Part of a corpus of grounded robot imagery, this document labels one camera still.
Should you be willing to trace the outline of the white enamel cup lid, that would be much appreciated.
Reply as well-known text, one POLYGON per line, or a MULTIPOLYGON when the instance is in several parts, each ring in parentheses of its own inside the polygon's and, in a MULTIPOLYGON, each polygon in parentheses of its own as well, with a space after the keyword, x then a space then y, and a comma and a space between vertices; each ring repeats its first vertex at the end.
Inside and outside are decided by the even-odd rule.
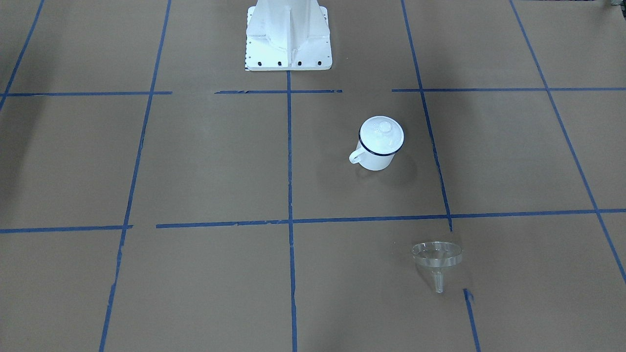
POLYGON ((358 140, 370 154, 389 156, 404 145, 404 130, 392 118, 373 116, 362 123, 358 140))

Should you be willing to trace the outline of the white enamel cup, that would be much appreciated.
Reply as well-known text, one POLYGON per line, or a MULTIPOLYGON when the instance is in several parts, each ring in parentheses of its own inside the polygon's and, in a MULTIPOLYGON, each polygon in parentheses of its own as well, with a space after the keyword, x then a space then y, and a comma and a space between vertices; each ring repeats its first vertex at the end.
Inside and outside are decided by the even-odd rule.
POLYGON ((367 170, 383 170, 389 166, 395 154, 389 156, 377 156, 370 154, 358 141, 356 149, 349 155, 348 159, 351 163, 358 163, 367 170))

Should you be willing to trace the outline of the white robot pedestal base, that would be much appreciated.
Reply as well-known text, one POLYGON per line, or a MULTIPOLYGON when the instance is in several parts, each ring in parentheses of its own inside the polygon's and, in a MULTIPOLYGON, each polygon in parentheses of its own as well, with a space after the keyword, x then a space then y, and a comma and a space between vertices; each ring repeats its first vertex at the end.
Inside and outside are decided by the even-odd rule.
POLYGON ((246 70, 310 71, 332 66, 328 11, 317 0, 258 0, 247 9, 246 70))

